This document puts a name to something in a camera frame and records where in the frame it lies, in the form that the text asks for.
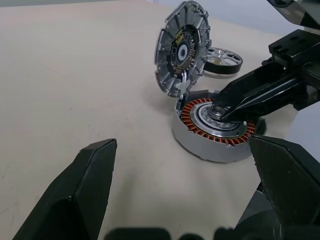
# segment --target robotic arm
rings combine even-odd
[[[287,20],[320,29],[320,3],[313,0],[268,0]],[[269,45],[272,57],[229,83],[209,115],[221,122],[245,121],[288,104],[301,110],[319,101],[320,36],[296,30]]]

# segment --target white table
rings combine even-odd
[[[154,77],[154,50],[172,8],[109,1],[0,8],[0,233],[11,239],[52,180],[88,144],[117,138],[99,239],[116,227],[163,227],[172,239],[212,239],[235,226],[260,182],[250,157],[202,161],[174,139],[175,99]],[[269,58],[279,38],[210,18],[212,46],[244,59],[239,75]],[[199,79],[221,90],[234,78]],[[266,117],[283,138],[292,107]]]

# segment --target disassembled motor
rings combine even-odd
[[[239,55],[210,46],[208,12],[195,1],[182,2],[160,31],[155,77],[164,93],[179,97],[172,126],[176,140],[204,160],[239,161],[251,155],[248,137],[256,132],[264,134],[266,123],[260,118],[221,122],[219,109],[215,111],[217,118],[209,115],[218,92],[190,91],[205,70],[234,74],[241,68],[243,60]]]

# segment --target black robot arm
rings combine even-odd
[[[269,45],[272,57],[229,83],[209,110],[222,122],[245,121],[288,104],[297,110],[317,102],[320,89],[320,36],[296,30]]]

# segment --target silver motor casing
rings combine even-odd
[[[209,92],[208,90],[192,91],[185,100],[185,104],[194,99],[214,99],[219,92]],[[250,157],[251,150],[247,142],[236,144],[235,146],[220,143],[200,136],[190,131],[181,121],[180,114],[183,108],[179,99],[175,105],[175,114],[172,121],[172,131],[175,139],[189,152],[197,155],[203,160],[218,163],[231,163]],[[267,131],[266,121],[260,118],[255,122],[257,134],[264,135]]]

